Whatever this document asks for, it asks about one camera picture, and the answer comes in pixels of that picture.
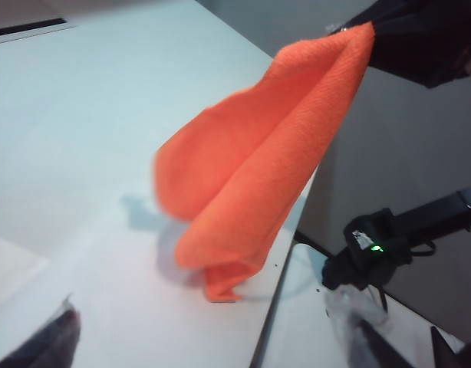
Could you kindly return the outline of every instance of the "microfiber cloth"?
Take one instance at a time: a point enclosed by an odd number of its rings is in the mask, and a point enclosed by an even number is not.
[[[357,91],[371,23],[284,47],[254,86],[206,108],[157,151],[154,190],[192,221],[176,244],[181,268],[202,269],[210,301],[256,274]]]

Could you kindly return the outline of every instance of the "white surface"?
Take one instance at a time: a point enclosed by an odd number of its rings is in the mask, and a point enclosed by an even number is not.
[[[0,305],[0,358],[73,293],[75,368],[248,366],[302,197],[245,300],[211,304],[173,264],[185,225],[153,204],[150,161],[271,60],[192,1],[84,19],[0,44],[0,239],[51,261]]]
[[[42,271],[48,259],[0,238],[0,305]]]
[[[324,294],[328,291],[320,283],[325,260],[304,244],[291,251],[263,367],[347,367],[326,314]],[[392,329],[384,336],[386,340],[416,368],[434,368],[432,324],[394,299],[387,297],[387,305]],[[440,332],[454,351],[462,348],[461,341]]]

